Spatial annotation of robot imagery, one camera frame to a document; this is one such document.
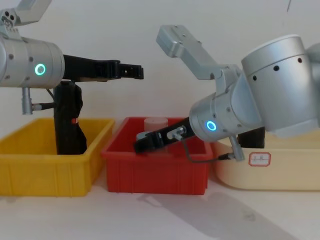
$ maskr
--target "label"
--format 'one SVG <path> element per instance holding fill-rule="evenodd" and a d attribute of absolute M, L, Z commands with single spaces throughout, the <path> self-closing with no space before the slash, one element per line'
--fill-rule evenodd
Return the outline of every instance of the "label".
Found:
<path fill-rule="evenodd" d="M 271 163 L 269 152 L 252 152 L 249 156 L 249 165 L 252 167 L 267 167 Z"/>

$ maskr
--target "white wall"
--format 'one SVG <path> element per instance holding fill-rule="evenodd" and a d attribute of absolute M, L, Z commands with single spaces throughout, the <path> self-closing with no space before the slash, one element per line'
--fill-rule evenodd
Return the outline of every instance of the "white wall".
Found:
<path fill-rule="evenodd" d="M 19 0 L 0 0 L 0 8 Z M 144 80 L 81 83 L 82 117 L 187 116 L 191 105 L 215 91 L 156 43 L 159 27 L 182 24 L 219 63 L 236 63 L 252 48 L 286 34 L 309 47 L 320 41 L 318 0 L 52 0 L 39 23 L 20 28 L 29 38 L 57 44 L 68 55 L 143 65 Z M 48 102 L 32 90 L 33 102 Z M 52 110 L 21 114 L 21 89 L 0 88 L 0 137 Z"/>

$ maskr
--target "black cable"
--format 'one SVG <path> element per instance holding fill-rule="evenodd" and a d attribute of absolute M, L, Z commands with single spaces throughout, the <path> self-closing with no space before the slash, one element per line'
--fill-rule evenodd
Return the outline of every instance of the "black cable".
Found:
<path fill-rule="evenodd" d="M 230 154 L 232 154 L 232 153 L 226 153 L 226 154 L 220 155 L 220 156 L 218 156 L 216 158 L 213 158 L 213 159 L 210 159 L 210 160 L 202 160 L 202 161 L 193 160 L 191 158 L 191 156 L 190 156 L 189 149 L 188 149 L 188 146 L 187 146 L 187 143 L 186 143 L 185 139 L 183 138 L 181 140 L 181 142 L 182 142 L 186 157 L 188 158 L 188 160 L 190 162 L 192 162 L 194 164 L 207 164 L 207 163 L 214 163 L 214 162 L 221 161 L 221 160 L 229 160 L 229 159 L 231 159 L 230 158 Z"/>
<path fill-rule="evenodd" d="M 53 94 L 49 89 L 47 89 L 46 91 L 50 94 L 50 96 L 52 97 L 52 99 L 55 100 L 54 94 Z"/>

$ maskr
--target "table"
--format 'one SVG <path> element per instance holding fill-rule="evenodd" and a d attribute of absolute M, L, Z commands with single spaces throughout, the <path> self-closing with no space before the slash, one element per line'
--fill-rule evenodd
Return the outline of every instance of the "table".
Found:
<path fill-rule="evenodd" d="M 203 196 L 111 193 L 103 173 L 86 197 L 0 197 L 0 239 L 320 239 L 320 192 L 244 191 L 211 178 Z"/>

